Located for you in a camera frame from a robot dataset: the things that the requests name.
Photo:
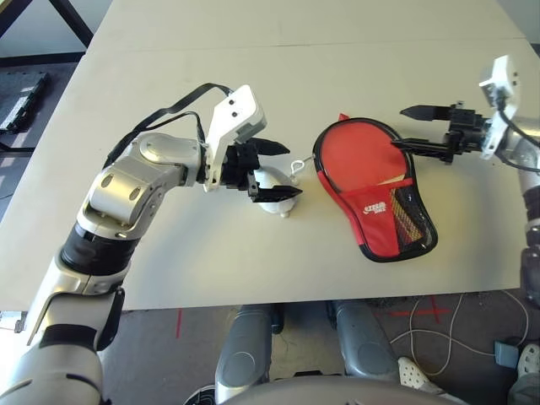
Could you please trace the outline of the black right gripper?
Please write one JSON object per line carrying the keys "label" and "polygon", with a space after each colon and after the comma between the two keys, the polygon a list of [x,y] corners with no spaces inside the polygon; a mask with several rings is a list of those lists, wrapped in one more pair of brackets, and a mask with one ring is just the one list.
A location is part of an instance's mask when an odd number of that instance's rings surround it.
{"label": "black right gripper", "polygon": [[449,121],[448,131],[444,136],[445,144],[417,138],[391,141],[394,147],[404,153],[443,158],[443,162],[452,163],[455,155],[482,151],[487,119],[475,110],[465,109],[463,104],[453,104],[450,107],[413,105],[401,110],[400,114],[423,122]]}

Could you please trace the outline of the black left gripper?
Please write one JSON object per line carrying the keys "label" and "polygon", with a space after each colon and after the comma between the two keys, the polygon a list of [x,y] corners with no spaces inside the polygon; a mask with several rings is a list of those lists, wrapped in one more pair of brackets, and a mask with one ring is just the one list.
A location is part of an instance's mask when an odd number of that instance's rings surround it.
{"label": "black left gripper", "polygon": [[235,143],[226,150],[221,170],[221,185],[229,189],[246,191],[254,203],[279,203],[300,195],[303,191],[294,186],[258,187],[254,171],[260,168],[258,155],[277,156],[289,154],[283,144],[253,138],[251,143]]}

